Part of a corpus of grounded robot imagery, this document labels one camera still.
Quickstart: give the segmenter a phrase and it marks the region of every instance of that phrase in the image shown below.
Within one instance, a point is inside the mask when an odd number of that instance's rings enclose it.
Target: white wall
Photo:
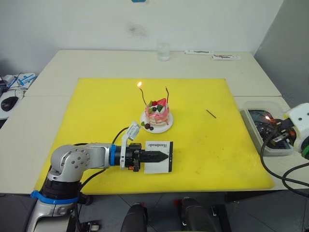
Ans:
[[[0,0],[0,73],[40,72],[59,49],[255,53],[283,0]]]

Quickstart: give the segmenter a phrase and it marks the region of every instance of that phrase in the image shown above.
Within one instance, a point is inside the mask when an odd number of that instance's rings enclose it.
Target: blue ring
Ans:
[[[40,194],[39,191],[35,190],[30,194],[30,197],[37,198],[41,202],[46,204],[71,204],[78,201],[78,197],[71,198],[71,199],[65,199],[65,200],[54,200],[50,198],[46,198]]]
[[[116,145],[112,144],[111,145],[111,160],[110,160],[110,165],[115,166],[115,152],[116,152]]]

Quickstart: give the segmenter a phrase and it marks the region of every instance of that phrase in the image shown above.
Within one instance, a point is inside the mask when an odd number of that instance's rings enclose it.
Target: yellow cutting board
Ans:
[[[40,190],[51,153],[76,143],[111,143],[132,120],[139,122],[145,100],[166,98],[174,124],[165,133],[141,129],[133,142],[173,141],[173,166],[168,174],[144,174],[111,167],[92,179],[85,194],[268,189],[273,186],[260,163],[224,79],[98,79],[81,78],[35,189]],[[97,172],[84,172],[82,181]]]

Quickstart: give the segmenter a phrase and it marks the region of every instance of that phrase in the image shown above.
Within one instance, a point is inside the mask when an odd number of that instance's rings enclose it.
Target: clear plastic cup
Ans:
[[[158,57],[160,61],[169,60],[169,44],[168,43],[158,44]]]

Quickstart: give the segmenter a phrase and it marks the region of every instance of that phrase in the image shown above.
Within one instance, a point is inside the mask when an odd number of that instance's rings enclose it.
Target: candle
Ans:
[[[142,85],[141,81],[137,83],[137,87],[140,89],[140,91],[141,91],[141,96],[143,97],[143,101],[144,101],[144,103],[145,103],[145,105],[146,105],[146,101],[145,101],[145,99],[144,99],[144,93],[143,93],[143,90],[141,89],[141,85]]]
[[[167,97],[167,101],[166,101],[166,103],[168,103],[169,102],[169,91],[168,91],[168,88],[166,86],[165,86],[165,90],[168,93],[168,97]]]

